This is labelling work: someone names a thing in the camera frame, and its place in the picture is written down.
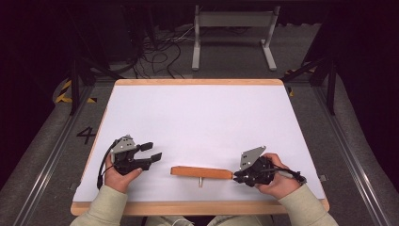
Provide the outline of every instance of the beige sleeve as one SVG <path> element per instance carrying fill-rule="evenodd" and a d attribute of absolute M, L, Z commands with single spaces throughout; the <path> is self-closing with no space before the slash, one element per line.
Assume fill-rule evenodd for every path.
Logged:
<path fill-rule="evenodd" d="M 120 225 L 127 195 L 102 186 L 87 212 L 77 217 L 71 225 Z"/>
<path fill-rule="evenodd" d="M 338 225 L 305 184 L 279 200 L 287 209 L 293 226 Z"/>

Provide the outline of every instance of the white pants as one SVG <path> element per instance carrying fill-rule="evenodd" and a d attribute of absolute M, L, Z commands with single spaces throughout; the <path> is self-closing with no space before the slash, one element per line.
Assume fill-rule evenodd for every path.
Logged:
<path fill-rule="evenodd" d="M 208 226 L 273 226 L 268 215 L 258 216 L 216 216 Z M 146 226 L 195 226 L 182 216 L 148 217 Z"/>

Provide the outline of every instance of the metal rail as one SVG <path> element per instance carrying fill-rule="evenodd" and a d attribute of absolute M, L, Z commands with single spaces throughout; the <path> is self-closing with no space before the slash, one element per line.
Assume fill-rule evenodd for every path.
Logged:
<path fill-rule="evenodd" d="M 43 169 L 41 170 L 38 179 L 36 180 L 33 188 L 26 198 L 23 208 L 21 209 L 18 217 L 14 221 L 14 226 L 26 225 L 28 221 L 32 218 L 32 215 L 38 206 L 40 198 L 47 187 L 54 170 L 56 169 L 56 165 L 58 163 L 59 158 L 63 154 L 65 150 L 65 145 L 67 138 L 71 132 L 71 129 L 76 123 L 80 113 L 82 112 L 82 106 L 86 103 L 85 100 L 89 97 L 90 93 L 92 92 L 93 87 L 84 87 L 82 92 L 83 95 L 80 100 L 80 105 L 76 109 L 76 112 L 73 116 L 70 116 L 59 136 L 55 147 L 53 148 L 52 152 L 47 159 L 47 162 L 44 164 Z"/>
<path fill-rule="evenodd" d="M 361 166 L 358 158 L 348 144 L 346 137 L 343 134 L 340 123 L 335 118 L 335 116 L 329 114 L 329 110 L 326 105 L 325 93 L 323 92 L 322 88 L 319 87 L 314 87 L 313 91 L 317 100 L 319 101 L 320 106 L 322 106 L 324 109 L 324 113 L 328 118 L 328 121 L 335 133 L 336 138 L 340 142 L 340 151 L 343 155 L 343 159 L 352 174 L 355 184 L 358 187 L 359 193 L 363 198 L 364 203 L 366 204 L 366 207 L 369 210 L 370 216 L 372 217 L 375 225 L 390 226 L 391 223 L 388 220 L 388 217 L 385 215 L 384 210 L 382 209 L 381 204 L 379 203 L 378 198 L 375 194 L 375 191 L 373 190 L 373 187 L 363 170 L 363 167 Z"/>

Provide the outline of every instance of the white tabletop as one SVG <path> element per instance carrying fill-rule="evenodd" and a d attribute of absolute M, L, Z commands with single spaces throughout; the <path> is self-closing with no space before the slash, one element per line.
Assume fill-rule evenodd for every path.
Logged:
<path fill-rule="evenodd" d="M 318 199 L 326 198 L 279 80 L 118 81 L 74 203 L 91 202 L 96 197 L 104 154 L 115 139 L 125 135 L 136 144 L 153 142 L 151 150 L 137 153 L 135 158 L 163 154 L 159 162 L 130 184 L 131 203 L 274 203 L 273 197 L 233 180 L 204 179 L 199 187 L 196 178 L 170 175 L 174 166 L 235 172 L 242 152 L 263 145 L 267 152 L 277 153 L 290 169 L 301 171 Z"/>

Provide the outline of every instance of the wooden block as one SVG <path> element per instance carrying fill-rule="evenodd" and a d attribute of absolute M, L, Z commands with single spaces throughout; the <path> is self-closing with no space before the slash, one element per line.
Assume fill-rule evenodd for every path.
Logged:
<path fill-rule="evenodd" d="M 178 176 L 189 176 L 199 178 L 232 179 L 232 172 L 226 169 L 194 168 L 194 167 L 172 167 L 170 174 Z"/>

